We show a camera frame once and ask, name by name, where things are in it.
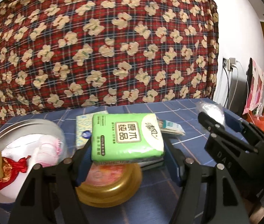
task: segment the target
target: pocket tissue pack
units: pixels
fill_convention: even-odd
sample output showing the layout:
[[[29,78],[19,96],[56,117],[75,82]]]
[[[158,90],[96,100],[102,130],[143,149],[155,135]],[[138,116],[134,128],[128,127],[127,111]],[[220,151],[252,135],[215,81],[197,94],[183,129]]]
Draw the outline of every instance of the pocket tissue pack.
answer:
[[[126,164],[160,159],[164,142],[153,113],[93,116],[92,160]]]
[[[88,139],[92,136],[93,116],[95,114],[108,114],[107,111],[99,111],[91,114],[79,115],[76,117],[76,148],[85,146]]]

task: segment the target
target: table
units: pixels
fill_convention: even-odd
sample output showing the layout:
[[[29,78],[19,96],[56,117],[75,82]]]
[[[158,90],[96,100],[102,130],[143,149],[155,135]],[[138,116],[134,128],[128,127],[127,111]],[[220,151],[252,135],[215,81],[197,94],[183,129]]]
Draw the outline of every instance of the table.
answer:
[[[185,136],[177,136],[171,139],[172,144],[182,150],[186,157],[195,159],[202,165],[214,166],[216,163],[204,150],[204,145],[209,136],[197,120],[196,103],[209,102],[216,104],[210,99],[179,99],[166,102],[155,102],[147,104],[134,104],[125,106],[100,106],[78,109],[67,109],[50,113],[36,115],[17,116],[11,118],[2,128],[10,126],[15,122],[27,119],[47,119],[55,122],[64,131],[66,143],[72,143],[74,147],[76,140],[76,116],[97,111],[107,110],[113,113],[155,113],[159,119],[179,123],[186,132]],[[231,111],[225,112],[236,119],[240,119]],[[230,128],[226,130],[240,139],[240,133]],[[205,201],[206,185],[202,184],[199,206],[195,223],[200,223]],[[127,202],[112,208],[99,209],[82,204],[82,208],[90,224],[166,224],[173,214],[181,188],[171,181],[166,167],[152,169],[143,172],[143,181],[137,193]],[[0,223],[6,224],[10,216],[9,212],[0,208]],[[60,209],[56,210],[58,223],[64,223]]]

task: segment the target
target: wall outlet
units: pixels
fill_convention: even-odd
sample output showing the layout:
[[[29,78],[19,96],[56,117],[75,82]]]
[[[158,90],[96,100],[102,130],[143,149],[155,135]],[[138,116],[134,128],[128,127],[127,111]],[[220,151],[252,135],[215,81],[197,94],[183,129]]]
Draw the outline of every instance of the wall outlet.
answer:
[[[227,71],[231,71],[230,60],[227,60]]]
[[[227,68],[227,59],[223,58],[223,67]]]

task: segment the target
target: plastic bag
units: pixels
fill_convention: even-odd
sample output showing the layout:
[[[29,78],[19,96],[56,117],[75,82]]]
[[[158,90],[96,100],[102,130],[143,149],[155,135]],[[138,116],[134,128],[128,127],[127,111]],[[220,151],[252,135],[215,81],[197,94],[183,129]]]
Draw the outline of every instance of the plastic bag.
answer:
[[[253,123],[264,132],[264,114],[261,116],[257,116],[252,114],[251,111],[249,111],[247,122]]]
[[[215,105],[201,101],[196,103],[196,110],[198,113],[205,112],[207,115],[212,117],[218,123],[225,126],[225,116],[222,105]],[[203,133],[208,132],[208,130],[205,129],[202,125],[200,125],[200,131]]]

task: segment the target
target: clear plastic bag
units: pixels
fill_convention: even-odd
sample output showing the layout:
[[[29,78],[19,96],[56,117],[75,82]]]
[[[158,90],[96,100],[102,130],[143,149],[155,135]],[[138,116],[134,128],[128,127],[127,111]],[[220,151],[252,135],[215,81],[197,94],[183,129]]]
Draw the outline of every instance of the clear plastic bag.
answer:
[[[210,117],[212,117],[214,120],[216,120],[221,125],[225,126],[225,116],[222,105],[215,105],[207,102],[198,102],[196,103],[196,110],[198,113],[205,112]]]

